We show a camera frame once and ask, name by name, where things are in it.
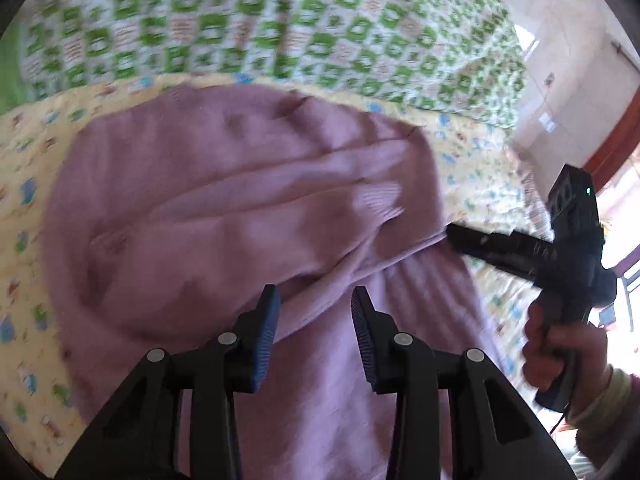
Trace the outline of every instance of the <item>metal rivet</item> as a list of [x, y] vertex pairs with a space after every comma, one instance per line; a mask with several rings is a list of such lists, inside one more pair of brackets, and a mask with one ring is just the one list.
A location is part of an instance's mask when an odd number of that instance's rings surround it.
[[152, 363], [158, 363], [164, 359], [164, 350], [161, 348], [154, 348], [146, 353], [146, 360]]
[[470, 348], [466, 351], [466, 356], [470, 361], [475, 363], [481, 363], [484, 361], [484, 352], [482, 350], [478, 350], [477, 348]]
[[414, 342], [414, 338], [411, 337], [408, 334], [405, 334], [404, 332], [398, 332], [395, 336], [394, 336], [394, 341], [396, 343], [398, 343], [399, 345], [402, 346], [409, 346], [411, 343]]
[[218, 336], [218, 342], [221, 345], [232, 345], [238, 340], [238, 336], [233, 332], [223, 332]]

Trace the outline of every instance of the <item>black handle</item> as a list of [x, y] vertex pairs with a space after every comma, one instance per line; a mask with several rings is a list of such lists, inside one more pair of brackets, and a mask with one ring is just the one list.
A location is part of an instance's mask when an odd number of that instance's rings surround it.
[[[565, 298], [557, 292], [542, 290], [536, 303], [542, 307], [548, 328], [555, 324], [585, 322], [591, 310], [588, 301], [586, 294]], [[581, 359], [575, 351], [555, 350], [554, 355], [564, 361], [564, 369], [547, 390], [538, 391], [536, 402], [548, 410], [564, 413], [580, 376]]]

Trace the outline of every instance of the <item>white wall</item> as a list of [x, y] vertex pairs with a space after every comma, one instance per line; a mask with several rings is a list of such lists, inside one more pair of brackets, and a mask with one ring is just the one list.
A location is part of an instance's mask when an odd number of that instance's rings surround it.
[[[606, 39], [607, 34], [619, 41], [638, 60], [640, 57], [604, 0], [505, 1], [513, 21], [540, 40], [540, 45], [527, 61], [527, 86], [520, 104], [520, 122], [514, 136], [516, 144], [527, 149], [544, 132], [538, 121], [543, 112], [548, 112], [555, 120], [560, 115], [566, 119], [570, 112], [580, 114], [579, 96], [572, 108], [564, 111], [564, 106], [590, 70], [596, 53], [602, 51], [603, 42], [610, 41]], [[551, 72], [556, 79], [546, 88], [544, 81]], [[603, 71], [598, 74], [604, 79], [609, 77]], [[606, 126], [609, 130], [620, 118], [618, 116], [612, 120], [611, 114], [606, 112], [603, 117], [610, 120]], [[566, 127], [559, 127], [553, 135], [559, 138], [565, 136], [565, 133]], [[569, 154], [571, 160], [580, 160], [582, 152], [593, 144], [591, 141], [585, 142], [580, 150]]]
[[527, 149], [543, 196], [565, 163], [583, 166], [600, 147], [640, 87], [640, 74], [605, 36], [571, 97], [558, 110], [558, 127]]

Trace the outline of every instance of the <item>wooden door frame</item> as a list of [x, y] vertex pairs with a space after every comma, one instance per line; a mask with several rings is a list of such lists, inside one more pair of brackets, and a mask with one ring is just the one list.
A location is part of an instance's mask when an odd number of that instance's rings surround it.
[[618, 172], [640, 144], [640, 88], [609, 137], [582, 167], [591, 173], [596, 192]]

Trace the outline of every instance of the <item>green patterned blanket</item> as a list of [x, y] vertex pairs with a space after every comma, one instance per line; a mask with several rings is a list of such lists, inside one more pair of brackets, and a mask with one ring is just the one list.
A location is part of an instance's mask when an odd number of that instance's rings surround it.
[[524, 65], [501, 0], [27, 0], [0, 112], [168, 72], [273, 76], [514, 127]]

